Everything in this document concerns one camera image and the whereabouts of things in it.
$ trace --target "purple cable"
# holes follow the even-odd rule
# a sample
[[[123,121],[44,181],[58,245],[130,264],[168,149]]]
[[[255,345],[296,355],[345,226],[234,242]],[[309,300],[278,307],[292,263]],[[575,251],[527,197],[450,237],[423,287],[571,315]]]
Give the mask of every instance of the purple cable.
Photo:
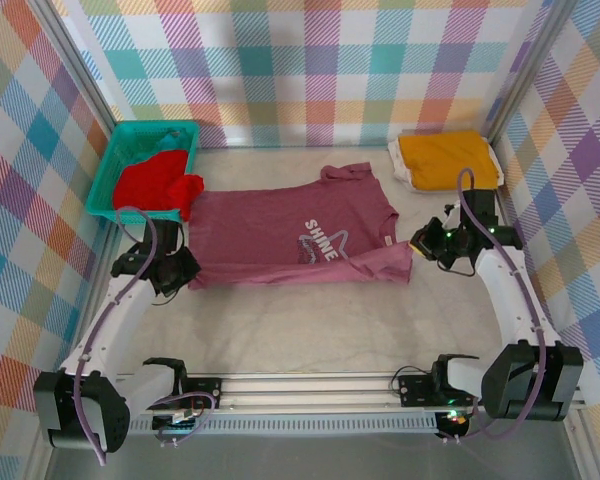
[[[505,430],[504,432],[501,432],[501,433],[491,433],[487,430],[487,427],[484,426],[484,424],[482,423],[482,420],[480,419],[480,415],[476,415],[476,419],[478,420],[478,425],[479,425],[480,429],[477,430],[476,432],[473,432],[472,434],[466,435],[464,437],[465,439],[467,439],[467,438],[471,438],[475,435],[478,435],[479,433],[484,433],[491,440],[501,440],[501,439],[510,437],[518,430],[518,428],[520,428],[520,425],[522,425],[522,422],[524,422],[524,420],[529,415],[529,412],[531,412],[531,409],[533,408],[533,404],[538,399],[538,395],[540,394],[540,388],[542,387],[542,381],[544,379],[544,371],[545,371],[545,368],[547,365],[547,348],[545,345],[545,339],[544,339],[544,334],[543,334],[543,330],[542,330],[542,325],[540,323],[540,319],[538,318],[538,314],[536,312],[535,306],[533,305],[533,299],[531,298],[531,293],[529,293],[529,289],[527,288],[527,285],[524,283],[524,279],[522,278],[522,275],[520,275],[520,273],[518,272],[518,268],[516,267],[515,262],[509,256],[509,254],[504,249],[502,244],[476,218],[475,214],[471,211],[471,208],[469,207],[467,200],[464,198],[464,195],[462,194],[462,177],[464,177],[465,173],[468,173],[469,177],[471,178],[471,188],[473,188],[474,184],[475,184],[475,177],[473,175],[473,170],[471,170],[470,168],[465,168],[458,175],[458,195],[460,197],[460,204],[462,205],[462,209],[467,214],[467,216],[469,217],[471,222],[474,224],[474,226],[480,231],[480,233],[482,233],[485,237],[487,237],[489,239],[489,241],[493,244],[493,247],[498,251],[498,253],[500,253],[500,255],[502,255],[502,257],[504,258],[505,262],[507,263],[507,266],[509,267],[511,273],[518,281],[518,285],[520,286],[520,290],[522,291],[522,295],[524,296],[525,302],[529,309],[529,313],[531,314],[531,321],[533,323],[533,326],[535,327],[536,335],[538,336],[538,347],[540,349],[540,358],[538,359],[538,373],[536,375],[536,379],[533,383],[533,387],[531,388],[531,393],[529,394],[527,403],[524,404],[524,407],[520,411],[520,414],[516,418],[513,426],[511,428],[509,428],[508,430]],[[478,399],[474,398],[473,403],[474,403],[474,410],[477,410]]]
[[[211,409],[209,410],[209,413],[207,414],[207,416],[204,418],[203,421],[199,422],[195,427],[193,427],[193,429],[189,433],[187,433],[184,437],[180,438],[179,440],[176,440],[175,437],[173,437],[173,443],[167,443],[167,439],[162,434],[162,432],[167,427],[162,427],[160,430],[158,430],[158,435],[157,435],[158,440],[160,440],[162,442],[162,446],[172,445],[174,447],[179,447],[181,443],[189,440],[193,436],[193,434],[195,432],[197,432],[198,430],[200,430],[209,421],[209,418],[211,418],[211,415],[213,414],[213,412],[216,409],[216,399],[214,398],[213,395],[211,395],[210,393],[207,393],[207,392],[187,392],[187,393],[183,393],[181,395],[165,397],[165,398],[158,400],[156,403],[154,403],[154,405],[160,405],[162,403],[170,403],[170,402],[175,402],[176,400],[182,400],[184,398],[192,398],[192,397],[208,398],[211,401]]]
[[[82,405],[82,393],[80,391],[80,380],[82,379],[82,372],[84,371],[84,366],[87,362],[85,357],[88,358],[88,355],[91,352],[91,346],[93,345],[93,342],[95,341],[96,337],[98,336],[98,332],[102,328],[102,325],[104,325],[104,322],[106,321],[107,316],[109,315],[111,310],[113,310],[115,308],[115,306],[120,303],[120,300],[122,299],[122,297],[124,297],[127,294],[127,292],[129,290],[131,290],[131,288],[136,284],[136,282],[140,279],[140,277],[147,270],[147,268],[149,268],[149,265],[151,264],[151,262],[153,261],[153,258],[156,255],[156,249],[158,247],[158,245],[157,245],[158,233],[156,231],[156,226],[154,225],[153,221],[149,218],[149,216],[146,213],[144,213],[142,210],[139,210],[135,207],[123,207],[123,208],[116,210],[116,222],[118,223],[118,226],[122,229],[122,231],[133,241],[137,242],[137,240],[135,238],[133,238],[133,236],[131,236],[129,234],[129,232],[127,232],[127,230],[124,228],[124,226],[120,222],[120,212],[124,212],[124,211],[135,212],[135,213],[139,214],[140,216],[142,216],[147,221],[147,224],[149,225],[149,228],[151,229],[151,251],[149,252],[149,256],[145,260],[142,267],[140,267],[140,270],[138,270],[138,273],[136,273],[133,276],[133,278],[131,280],[129,280],[129,283],[127,283],[127,285],[122,290],[120,290],[120,292],[116,295],[114,300],[112,302],[110,302],[104,308],[104,310],[98,317],[98,320],[96,320],[96,323],[84,344],[84,349],[82,350],[82,354],[80,355],[80,359],[78,360],[78,367],[76,368],[75,377],[73,379],[73,402],[76,407],[76,415],[78,416],[78,421],[80,422],[80,427],[82,427],[82,431],[84,432],[85,436],[87,437],[87,440],[93,447],[93,450],[96,453],[96,456],[98,457],[98,461],[100,462],[101,467],[105,466],[105,464],[107,463],[107,458],[104,453],[104,450],[102,450],[102,447],[100,446],[100,442],[99,442],[98,438],[96,437],[96,434],[93,433],[93,430],[91,430],[91,427],[89,426],[89,421],[87,420],[87,416],[84,413],[84,407]]]

